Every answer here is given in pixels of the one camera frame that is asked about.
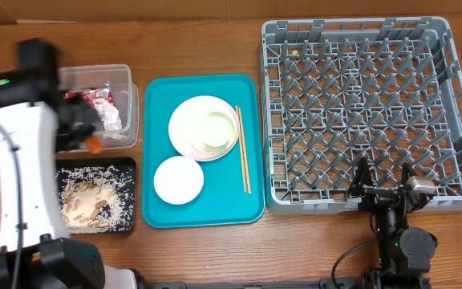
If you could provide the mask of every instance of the gray plastic crate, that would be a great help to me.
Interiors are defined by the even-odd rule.
[[[462,72],[439,17],[279,20],[261,30],[267,205],[274,214],[356,210],[367,157],[378,187],[401,164],[438,186],[423,211],[462,210]]]

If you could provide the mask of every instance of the wooden chopstick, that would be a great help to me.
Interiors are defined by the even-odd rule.
[[[250,190],[250,175],[249,175],[249,162],[247,161],[247,146],[245,145],[245,133],[244,133],[244,122],[241,118],[241,108],[238,108],[238,117],[240,118],[240,134],[241,134],[241,144],[244,150],[244,162],[245,162],[245,178],[247,179],[247,189],[249,194]]]
[[[238,106],[235,107],[235,110],[237,112],[239,121],[241,123],[240,112],[238,110]],[[244,182],[244,193],[247,193],[247,183],[245,182],[244,148],[243,148],[242,141],[243,140],[241,139],[241,133],[238,133],[238,144],[240,145],[241,178]]]

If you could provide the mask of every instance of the wooden table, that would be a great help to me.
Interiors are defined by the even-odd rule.
[[[462,14],[444,17],[452,26],[462,67]],[[264,21],[0,26],[0,71],[13,68],[15,42],[41,37],[69,51],[75,65],[126,63],[141,96],[152,80],[176,75],[244,73],[258,84]],[[143,97],[140,106],[144,106]],[[135,148],[106,154],[134,157],[139,176],[141,129]],[[141,192],[140,179],[138,188]],[[141,193],[137,201],[141,203]],[[409,223],[432,232],[440,241],[428,275],[432,285],[462,288],[462,212],[410,214]],[[372,234],[366,213],[278,217],[265,212],[252,225],[179,230],[155,230],[138,214],[130,235],[73,238],[96,244],[106,264],[134,267],[152,281],[211,283],[329,277],[334,261]],[[372,247],[346,258],[338,267],[338,276],[356,276],[364,267],[375,265],[375,252]]]

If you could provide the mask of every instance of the round white plate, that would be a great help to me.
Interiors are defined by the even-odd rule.
[[[234,136],[225,149],[218,153],[207,153],[193,145],[193,137],[200,135],[196,129],[199,126],[200,118],[209,112],[223,112],[233,121]],[[213,161],[223,157],[237,143],[240,134],[240,123],[234,109],[215,96],[196,96],[186,100],[176,108],[168,122],[168,137],[176,151],[185,157],[195,161]]]
[[[188,157],[171,157],[154,173],[156,193],[172,205],[183,205],[196,198],[204,182],[201,166]]]

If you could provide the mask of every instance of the blue rectangular tray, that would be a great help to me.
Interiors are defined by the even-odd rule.
[[[194,96],[216,96],[242,111],[252,194],[244,193],[238,143],[224,157],[199,162],[205,183],[188,204],[170,205],[154,190],[154,173],[170,157],[180,155],[168,138],[174,110]],[[155,228],[251,223],[265,210],[265,182],[256,88],[246,75],[209,75],[156,79],[145,92],[144,190],[142,215]],[[172,185],[176,175],[172,175]]]

